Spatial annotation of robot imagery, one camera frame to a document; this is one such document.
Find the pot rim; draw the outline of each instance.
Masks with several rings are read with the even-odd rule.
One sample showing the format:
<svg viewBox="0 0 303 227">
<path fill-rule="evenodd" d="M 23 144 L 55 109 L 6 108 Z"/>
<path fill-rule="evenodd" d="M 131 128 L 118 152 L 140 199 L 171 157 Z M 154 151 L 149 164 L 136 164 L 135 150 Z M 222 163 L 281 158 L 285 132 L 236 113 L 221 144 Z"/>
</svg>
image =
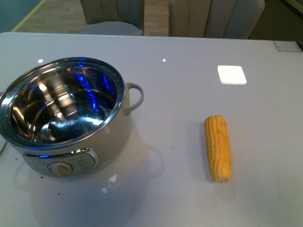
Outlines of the pot rim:
<svg viewBox="0 0 303 227">
<path fill-rule="evenodd" d="M 22 136 L 20 136 L 12 127 L 10 122 L 11 108 L 14 102 L 14 95 L 25 89 L 30 81 L 34 81 L 39 77 L 39 75 L 43 75 L 47 73 L 51 69 L 59 69 L 64 68 L 66 66 L 72 66 L 72 64 L 78 64 L 79 67 L 90 67 L 96 69 L 107 69 L 106 74 L 113 80 L 117 87 L 117 99 L 114 105 L 114 108 L 110 112 L 109 116 L 96 128 L 90 130 L 89 132 L 73 138 L 71 140 L 66 140 L 57 143 L 39 143 L 28 140 Z M 118 114 L 121 110 L 122 105 L 125 101 L 125 83 L 118 72 L 112 65 L 98 60 L 94 58 L 88 57 L 68 57 L 61 58 L 53 61 L 46 62 L 44 64 L 38 65 L 25 72 L 21 76 L 19 76 L 16 80 L 14 80 L 2 93 L 0 96 L 0 134 L 4 137 L 6 141 L 10 144 L 21 147 L 24 149 L 30 150 L 55 150 L 60 148 L 65 148 L 77 143 L 80 143 L 83 140 L 95 135 L 103 128 L 105 128 Z"/>
</svg>

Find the label sticker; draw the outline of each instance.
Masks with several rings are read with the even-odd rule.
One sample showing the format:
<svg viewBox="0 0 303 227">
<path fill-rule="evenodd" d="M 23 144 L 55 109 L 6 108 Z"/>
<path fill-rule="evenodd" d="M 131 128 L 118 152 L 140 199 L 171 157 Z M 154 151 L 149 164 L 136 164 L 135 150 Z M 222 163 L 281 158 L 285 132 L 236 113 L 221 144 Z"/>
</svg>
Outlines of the label sticker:
<svg viewBox="0 0 303 227">
<path fill-rule="evenodd" d="M 303 51 L 303 41 L 301 42 L 296 42 L 298 44 L 298 46 L 301 48 L 301 50 Z"/>
<path fill-rule="evenodd" d="M 300 43 L 302 42 L 274 41 L 274 43 L 279 51 L 303 52 L 300 47 Z"/>
</svg>

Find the chair back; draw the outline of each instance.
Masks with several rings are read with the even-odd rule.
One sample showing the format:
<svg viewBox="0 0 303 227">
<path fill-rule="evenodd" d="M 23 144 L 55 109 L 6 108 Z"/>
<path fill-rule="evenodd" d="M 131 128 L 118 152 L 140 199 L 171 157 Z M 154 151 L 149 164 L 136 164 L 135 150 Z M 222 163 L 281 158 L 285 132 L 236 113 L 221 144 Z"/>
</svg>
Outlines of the chair back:
<svg viewBox="0 0 303 227">
<path fill-rule="evenodd" d="M 86 24 L 122 21 L 144 27 L 144 0 L 80 0 Z"/>
<path fill-rule="evenodd" d="M 169 35 L 247 39 L 264 0 L 169 0 Z"/>
</svg>

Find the chair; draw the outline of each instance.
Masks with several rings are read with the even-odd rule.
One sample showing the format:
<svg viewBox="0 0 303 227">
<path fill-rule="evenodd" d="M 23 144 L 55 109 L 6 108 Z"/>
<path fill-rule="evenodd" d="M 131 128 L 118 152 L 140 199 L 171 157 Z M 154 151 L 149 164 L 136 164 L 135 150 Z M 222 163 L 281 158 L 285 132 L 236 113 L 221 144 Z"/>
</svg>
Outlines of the chair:
<svg viewBox="0 0 303 227">
<path fill-rule="evenodd" d="M 86 26 L 80 34 L 143 35 L 144 0 L 80 0 Z"/>
<path fill-rule="evenodd" d="M 284 2 L 303 18 L 303 0 L 284 0 Z"/>
<path fill-rule="evenodd" d="M 169 35 L 247 39 L 264 0 L 169 0 Z"/>
</svg>

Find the pot handle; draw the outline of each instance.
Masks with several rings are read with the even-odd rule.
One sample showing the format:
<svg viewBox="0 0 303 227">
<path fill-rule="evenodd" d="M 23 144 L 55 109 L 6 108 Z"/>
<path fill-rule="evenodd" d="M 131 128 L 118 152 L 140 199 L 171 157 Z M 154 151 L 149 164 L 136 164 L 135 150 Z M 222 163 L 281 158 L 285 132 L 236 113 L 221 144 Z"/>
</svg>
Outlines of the pot handle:
<svg viewBox="0 0 303 227">
<path fill-rule="evenodd" d="M 130 105 L 129 107 L 126 107 L 124 109 L 125 115 L 129 115 L 133 110 L 137 109 L 142 104 L 143 99 L 144 99 L 144 92 L 143 92 L 142 87 L 135 83 L 125 83 L 125 87 L 126 87 L 126 89 L 128 89 L 128 91 L 132 88 L 135 88 L 135 89 L 139 90 L 141 93 L 141 97 L 138 100 L 138 102 L 136 102 L 135 104 Z"/>
</svg>

